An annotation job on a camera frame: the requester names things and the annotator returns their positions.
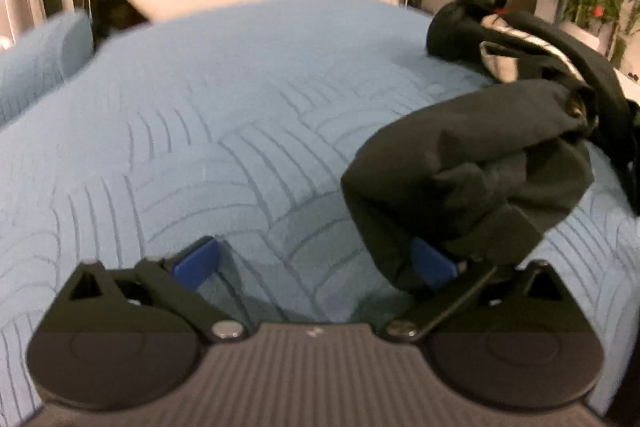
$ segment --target blue bedspread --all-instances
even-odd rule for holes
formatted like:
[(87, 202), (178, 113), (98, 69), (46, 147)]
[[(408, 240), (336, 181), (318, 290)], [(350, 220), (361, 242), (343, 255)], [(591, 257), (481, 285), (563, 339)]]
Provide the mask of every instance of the blue bedspread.
[[(0, 130), (0, 426), (39, 406), (24, 350), (80, 259), (130, 267), (204, 234), (232, 255), (201, 293), (249, 325), (380, 324), (408, 298), (377, 272), (339, 180), (379, 127), (486, 85), (426, 57), (428, 17), (370, 0), (205, 12), (108, 41)], [(638, 223), (596, 182), (532, 254), (554, 264), (606, 346), (604, 411), (638, 330)]]

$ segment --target bed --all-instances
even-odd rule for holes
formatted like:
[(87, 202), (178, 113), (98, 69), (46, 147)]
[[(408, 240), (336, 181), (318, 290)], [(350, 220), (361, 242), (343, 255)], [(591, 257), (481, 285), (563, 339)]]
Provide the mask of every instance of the bed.
[[(212, 234), (230, 255), (199, 291), (251, 328), (407, 308), (339, 179), (381, 126), (489, 84), (426, 56), (429, 21), (374, 0), (271, 0), (143, 26), (59, 88), (30, 87), (0, 128), (0, 426), (40, 405), (24, 352), (81, 259), (130, 267)], [(604, 414), (636, 343), (640, 237), (590, 153), (596, 181), (530, 259), (561, 273), (605, 347), (588, 398)]]

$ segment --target black cloth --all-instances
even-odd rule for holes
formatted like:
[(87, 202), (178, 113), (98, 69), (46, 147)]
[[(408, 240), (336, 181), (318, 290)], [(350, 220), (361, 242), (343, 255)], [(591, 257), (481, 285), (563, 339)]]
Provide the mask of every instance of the black cloth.
[[(488, 14), (488, 10), (479, 6), (460, 2), (446, 5), (431, 22), (427, 51), (444, 60), (479, 65), (480, 42), (496, 42), (537, 59), (529, 61), (534, 70), (524, 78), (549, 78), (554, 74), (554, 70), (546, 69), (546, 58), (540, 57), (535, 46), (482, 27), (480, 21)], [(599, 125), (590, 139), (610, 158), (631, 207), (639, 214), (640, 111), (635, 102), (625, 100), (614, 68), (604, 56), (535, 15), (517, 11), (502, 18), (512, 27), (545, 39), (562, 51), (593, 88)]]
[[(481, 64), (480, 43), (497, 42), (518, 57), (519, 80), (418, 110), (380, 129), (341, 183), (376, 266), (410, 293), (424, 288), (410, 258), (415, 237), (453, 260), (518, 264), (568, 215), (593, 182), (584, 140), (596, 125), (598, 93), (608, 94), (606, 80), (596, 91), (559, 59), (482, 28), (478, 21), (487, 11), (450, 9), (444, 15), (458, 18), (436, 15), (429, 51)], [(617, 102), (615, 93), (610, 97)], [(610, 131), (623, 140), (617, 124), (612, 116)]]

